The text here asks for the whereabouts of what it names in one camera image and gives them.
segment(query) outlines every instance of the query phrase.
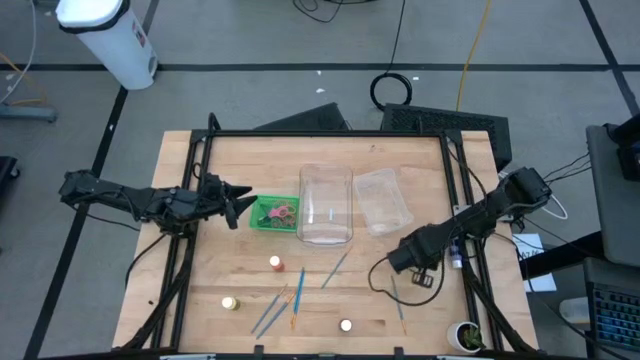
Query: plant pot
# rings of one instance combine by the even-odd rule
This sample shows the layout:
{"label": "plant pot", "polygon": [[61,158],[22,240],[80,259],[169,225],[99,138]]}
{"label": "plant pot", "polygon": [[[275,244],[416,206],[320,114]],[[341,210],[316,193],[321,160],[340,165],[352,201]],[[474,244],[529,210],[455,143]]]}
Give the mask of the plant pot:
{"label": "plant pot", "polygon": [[[447,340],[449,341],[449,344],[451,344],[451,346],[454,349],[466,352],[468,354],[475,354],[478,351],[480,351],[479,347],[474,347],[473,349],[469,349],[466,347],[464,343],[464,340],[463,340],[464,331],[468,330],[471,327],[477,328],[478,325],[472,322],[465,321],[461,323],[455,323],[449,326],[449,329],[447,329]],[[484,341],[484,336],[482,335],[482,332],[480,332],[480,338]]]}

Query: white cap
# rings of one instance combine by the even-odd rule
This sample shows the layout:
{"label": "white cap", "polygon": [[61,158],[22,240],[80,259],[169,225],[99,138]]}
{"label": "white cap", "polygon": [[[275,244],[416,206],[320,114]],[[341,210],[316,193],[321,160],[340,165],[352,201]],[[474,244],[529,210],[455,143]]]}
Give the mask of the white cap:
{"label": "white cap", "polygon": [[280,265],[280,258],[277,256],[272,256],[271,259],[269,259],[269,264],[271,264],[271,266]]}
{"label": "white cap", "polygon": [[344,319],[340,321],[340,330],[342,331],[351,330],[351,320]]}
{"label": "white cap", "polygon": [[121,5],[122,0],[61,0],[56,15],[64,27],[100,26],[113,19]]}
{"label": "white cap", "polygon": [[232,297],[226,297],[224,299],[222,299],[222,307],[224,307],[225,309],[233,309],[233,307],[235,306],[235,299]]}

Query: table leg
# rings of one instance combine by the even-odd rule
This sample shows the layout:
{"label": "table leg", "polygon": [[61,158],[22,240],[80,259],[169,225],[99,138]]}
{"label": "table leg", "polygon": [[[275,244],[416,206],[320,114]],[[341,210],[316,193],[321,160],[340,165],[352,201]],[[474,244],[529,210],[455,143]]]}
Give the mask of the table leg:
{"label": "table leg", "polygon": [[600,231],[572,241],[571,245],[558,246],[544,253],[520,260],[520,272],[523,280],[533,279],[555,270],[579,264],[586,257],[605,259]]}

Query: green tray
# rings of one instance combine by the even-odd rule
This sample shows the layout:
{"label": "green tray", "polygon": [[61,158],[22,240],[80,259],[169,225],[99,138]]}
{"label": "green tray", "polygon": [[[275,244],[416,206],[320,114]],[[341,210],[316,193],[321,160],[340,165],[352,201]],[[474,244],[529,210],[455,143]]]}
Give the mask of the green tray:
{"label": "green tray", "polygon": [[[251,209],[249,227],[256,230],[296,232],[298,230],[299,204],[300,199],[297,196],[258,195],[258,199],[253,203]],[[283,205],[292,206],[295,209],[293,224],[286,224],[279,218],[269,218],[268,213],[271,209]]]}

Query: green container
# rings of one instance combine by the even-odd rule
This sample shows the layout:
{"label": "green container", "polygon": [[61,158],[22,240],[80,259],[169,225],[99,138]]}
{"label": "green container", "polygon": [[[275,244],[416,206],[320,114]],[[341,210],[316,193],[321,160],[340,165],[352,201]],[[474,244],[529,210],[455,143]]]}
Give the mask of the green container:
{"label": "green container", "polygon": [[256,230],[296,232],[299,204],[297,196],[258,195],[251,209],[249,227]]}

